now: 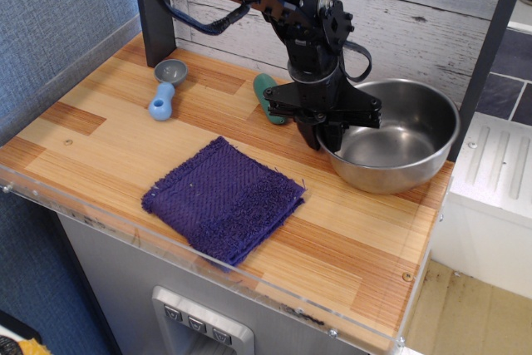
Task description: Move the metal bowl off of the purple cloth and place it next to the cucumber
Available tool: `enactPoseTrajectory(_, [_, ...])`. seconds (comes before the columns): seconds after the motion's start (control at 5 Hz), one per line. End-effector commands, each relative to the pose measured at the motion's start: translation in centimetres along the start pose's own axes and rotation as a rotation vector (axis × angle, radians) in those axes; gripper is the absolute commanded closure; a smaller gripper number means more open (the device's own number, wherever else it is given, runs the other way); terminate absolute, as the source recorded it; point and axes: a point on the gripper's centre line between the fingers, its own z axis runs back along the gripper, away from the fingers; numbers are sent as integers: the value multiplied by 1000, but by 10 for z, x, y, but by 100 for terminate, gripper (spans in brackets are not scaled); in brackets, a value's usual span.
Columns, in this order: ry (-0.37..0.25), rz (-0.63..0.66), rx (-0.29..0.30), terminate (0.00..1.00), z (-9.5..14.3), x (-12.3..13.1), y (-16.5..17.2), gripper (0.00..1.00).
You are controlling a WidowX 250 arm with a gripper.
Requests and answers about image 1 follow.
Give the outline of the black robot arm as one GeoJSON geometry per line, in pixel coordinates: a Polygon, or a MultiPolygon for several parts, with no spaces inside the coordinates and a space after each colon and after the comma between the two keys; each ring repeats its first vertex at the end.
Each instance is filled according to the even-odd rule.
{"type": "Polygon", "coordinates": [[[210,36],[218,36],[243,18],[251,9],[262,13],[288,53],[288,73],[292,82],[264,90],[268,113],[290,117],[307,145],[314,150],[341,148],[346,129],[351,126],[378,128],[382,103],[360,91],[356,83],[371,72],[366,67],[359,76],[349,76],[344,50],[352,50],[367,60],[369,51],[348,41],[353,31],[352,14],[339,0],[230,0],[238,7],[225,17],[203,24],[156,0],[175,20],[210,36]]]}

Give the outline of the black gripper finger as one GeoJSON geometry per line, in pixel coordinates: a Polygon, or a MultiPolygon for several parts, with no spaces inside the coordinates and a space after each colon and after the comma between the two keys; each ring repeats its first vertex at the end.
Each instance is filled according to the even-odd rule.
{"type": "Polygon", "coordinates": [[[349,124],[344,121],[328,121],[322,127],[323,142],[328,150],[336,152],[342,146],[342,138],[349,124]]]}
{"type": "Polygon", "coordinates": [[[314,117],[307,116],[295,116],[294,121],[307,146],[313,150],[319,150],[321,145],[316,133],[316,126],[319,122],[314,117]]]}

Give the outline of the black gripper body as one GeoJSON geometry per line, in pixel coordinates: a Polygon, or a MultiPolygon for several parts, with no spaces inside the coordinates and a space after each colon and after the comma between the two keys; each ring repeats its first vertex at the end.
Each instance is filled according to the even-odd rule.
{"type": "Polygon", "coordinates": [[[352,86],[336,61],[324,72],[308,72],[288,66],[292,81],[264,89],[268,112],[292,117],[304,125],[332,124],[378,128],[382,102],[352,86]]]}

